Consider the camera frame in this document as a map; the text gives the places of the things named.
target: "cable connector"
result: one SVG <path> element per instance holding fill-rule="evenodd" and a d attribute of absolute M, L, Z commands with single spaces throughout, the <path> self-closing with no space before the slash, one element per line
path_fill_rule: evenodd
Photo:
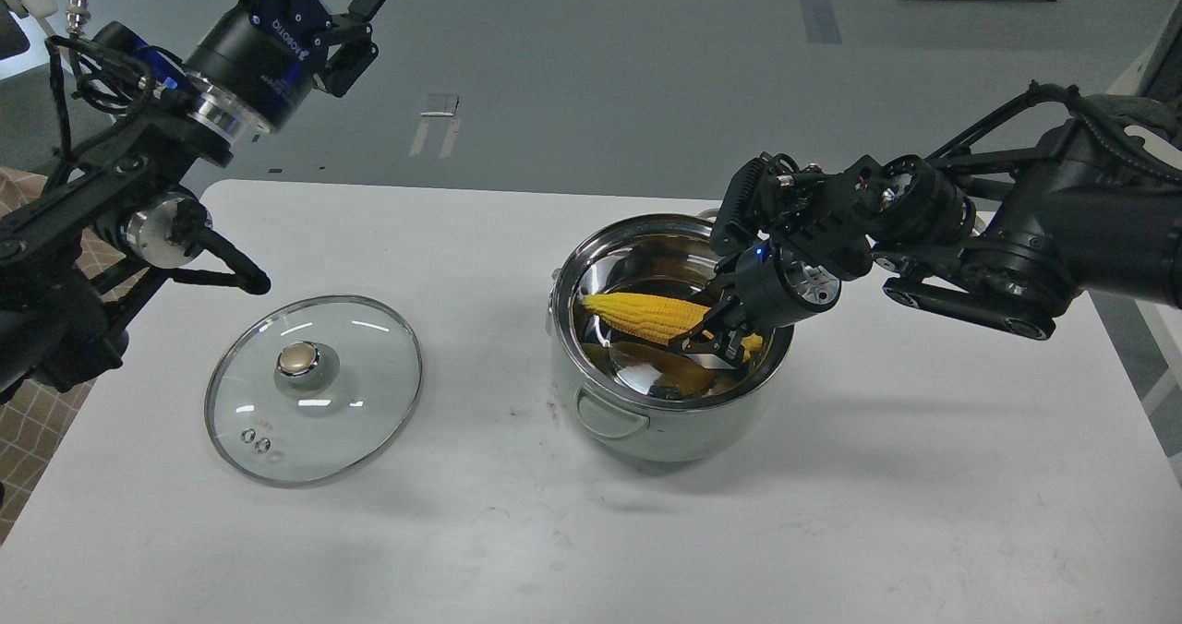
<path fill-rule="evenodd" d="M 90 21 L 90 11 L 86 9 L 86 0 L 70 0 L 66 6 L 66 32 L 78 38 L 85 38 L 83 27 Z"/>

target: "lid rim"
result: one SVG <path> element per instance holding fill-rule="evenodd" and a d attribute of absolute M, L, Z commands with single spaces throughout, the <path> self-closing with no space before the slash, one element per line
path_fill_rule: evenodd
<path fill-rule="evenodd" d="M 214 399 L 215 399 L 215 396 L 217 394 L 217 385 L 221 383 L 222 376 L 225 375 L 226 370 L 229 368 L 229 364 L 233 360 L 233 356 L 235 356 L 238 353 L 238 351 L 240 350 L 240 347 L 243 346 L 245 343 L 247 343 L 249 340 L 249 338 L 254 333 L 258 332 L 259 326 L 262 326 L 264 324 L 266 324 L 266 321 L 271 320 L 271 318 L 274 318 L 279 313 L 296 312 L 296 311 L 299 311 L 299 310 L 304 310 L 306 307 L 311 307 L 313 305 L 330 304 L 330 303 L 359 304 L 359 305 L 369 306 L 371 308 L 376 308 L 378 311 L 388 313 L 388 316 L 390 316 L 398 324 L 398 326 L 401 326 L 407 332 L 407 334 L 410 336 L 411 345 L 414 345 L 414 347 L 415 347 L 415 360 L 416 360 L 416 363 L 418 365 L 418 368 L 417 368 L 417 377 L 415 379 L 415 394 L 414 394 L 414 396 L 410 397 L 410 402 L 407 405 L 405 412 L 402 414 L 402 417 L 398 420 L 398 423 L 396 423 L 394 425 L 394 428 L 390 430 L 390 434 L 384 440 L 382 440 L 382 442 L 379 442 L 375 448 L 372 448 L 372 450 L 370 450 L 369 453 L 366 453 L 366 455 L 363 455 L 362 457 L 357 459 L 356 461 L 350 462 L 350 463 L 343 466 L 340 469 L 337 469 L 336 472 L 332 472 L 330 474 L 325 474 L 323 476 L 317 476 L 317 477 L 313 477 L 313 479 L 286 480 L 286 479 L 274 479 L 274 477 L 271 477 L 271 476 L 262 476 L 261 474 L 252 472 L 248 468 L 246 468 L 242 464 L 240 464 L 239 462 L 236 462 L 226 451 L 226 449 L 222 447 L 221 442 L 219 442 L 219 440 L 215 438 L 216 434 L 214 431 L 214 418 L 213 418 L 213 416 L 214 416 L 213 411 L 214 410 L 213 410 L 213 408 L 214 408 Z M 359 294 L 327 294 L 327 295 L 322 295 L 322 297 L 312 297 L 312 298 L 309 298 L 309 299 L 303 299 L 303 300 L 299 300 L 299 301 L 294 301 L 294 303 L 287 304 L 286 306 L 282 306 L 282 307 L 277 308 L 277 310 L 274 310 L 274 311 L 272 311 L 269 313 L 266 313 L 266 316 L 264 316 L 262 318 L 259 318 L 258 321 L 254 321 L 254 324 L 252 324 L 246 331 L 243 331 L 234 340 L 234 343 L 222 353 L 221 359 L 219 359 L 219 362 L 217 362 L 217 366 L 214 369 L 213 375 L 209 377 L 209 383 L 206 385 L 206 401 L 204 401 L 206 434 L 209 436 L 209 442 L 214 446 L 214 450 L 217 451 L 217 455 L 221 456 L 221 459 L 223 461 L 226 461 L 230 467 L 233 467 L 235 472 L 246 475 L 247 477 L 252 479 L 253 481 L 258 481 L 258 482 L 260 482 L 262 485 L 267 485 L 267 486 L 272 486 L 272 487 L 277 487 L 277 488 L 300 488 L 300 487 L 305 487 L 305 486 L 320 485 L 320 483 L 324 483 L 325 481 L 329 481 L 331 479 L 336 479 L 336 477 L 340 476 L 343 473 L 346 473 L 350 469 L 352 469 L 352 468 L 355 468 L 355 467 L 357 467 L 357 466 L 359 466 L 359 464 L 362 464 L 362 463 L 364 463 L 366 461 L 370 461 L 371 459 L 374 459 L 377 455 L 379 455 L 381 453 L 383 453 L 385 450 L 385 448 L 389 447 L 394 442 L 394 438 L 397 437 L 398 433 L 403 428 L 407 427 L 407 422 L 413 416 L 414 410 L 418 407 L 418 396 L 422 394 L 422 390 L 423 390 L 422 384 L 423 384 L 422 345 L 418 343 L 418 336 L 417 336 L 417 333 L 415 333 L 415 330 L 413 329 L 413 326 L 410 326 L 409 321 L 407 321 L 407 319 L 404 317 L 402 317 L 401 313 L 398 313 L 397 311 L 395 311 L 394 308 L 391 308 L 390 306 L 388 306 L 388 305 L 385 305 L 385 304 L 383 304 L 381 301 L 377 301 L 377 300 L 371 299 L 369 297 L 362 297 Z"/>

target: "pot handle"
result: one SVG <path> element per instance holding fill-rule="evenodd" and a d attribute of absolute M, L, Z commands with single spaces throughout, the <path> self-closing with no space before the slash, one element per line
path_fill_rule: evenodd
<path fill-rule="evenodd" d="M 574 409 L 583 429 L 597 440 L 626 440 L 649 427 L 649 417 L 621 409 L 583 388 Z"/>

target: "white table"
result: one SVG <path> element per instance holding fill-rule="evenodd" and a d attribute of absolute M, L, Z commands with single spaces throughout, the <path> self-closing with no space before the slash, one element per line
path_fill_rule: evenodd
<path fill-rule="evenodd" d="M 274 290 L 170 285 L 137 318 L 0 548 L 4 622 L 1182 616 L 1182 494 L 1086 298 L 1033 343 L 903 308 L 875 274 L 798 326 L 743 442 L 639 467 L 558 409 L 550 271 L 609 221 L 709 203 L 239 181 L 204 200 Z M 214 451 L 206 383 L 251 323 L 329 293 L 417 330 L 418 409 L 358 470 L 268 488 Z"/>

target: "lid knob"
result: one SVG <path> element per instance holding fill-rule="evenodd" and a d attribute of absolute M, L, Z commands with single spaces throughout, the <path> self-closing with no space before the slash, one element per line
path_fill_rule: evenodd
<path fill-rule="evenodd" d="M 340 371 L 337 351 L 323 343 L 301 340 L 279 352 L 275 359 L 275 388 L 291 398 L 300 398 L 329 388 Z"/>
<path fill-rule="evenodd" d="M 320 350 L 316 343 L 299 342 L 292 343 L 279 352 L 275 368 L 287 377 L 299 377 L 307 375 L 313 368 L 320 364 Z"/>

